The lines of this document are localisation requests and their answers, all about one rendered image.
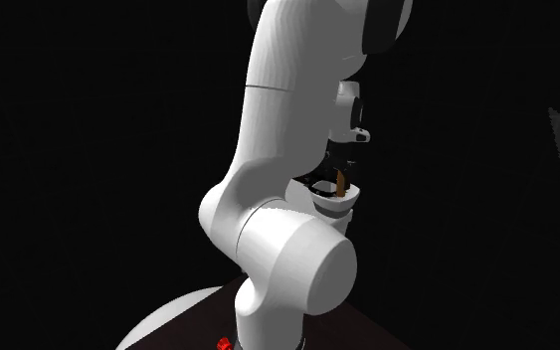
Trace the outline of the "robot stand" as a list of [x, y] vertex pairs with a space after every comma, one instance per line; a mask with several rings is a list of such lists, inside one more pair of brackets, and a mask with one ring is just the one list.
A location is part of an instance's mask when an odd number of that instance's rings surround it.
[[[234, 299], [241, 275], [126, 350], [218, 350], [227, 338], [236, 342]], [[344, 302], [303, 319], [303, 350], [412, 350], [390, 332]]]

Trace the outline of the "white rounded object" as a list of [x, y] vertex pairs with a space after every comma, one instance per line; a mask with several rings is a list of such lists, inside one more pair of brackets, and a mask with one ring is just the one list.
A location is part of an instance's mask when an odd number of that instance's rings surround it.
[[220, 286], [198, 289], [179, 296], [157, 308], [135, 325], [120, 341], [115, 350], [126, 350], [168, 321], [190, 309], [203, 299], [218, 291]]

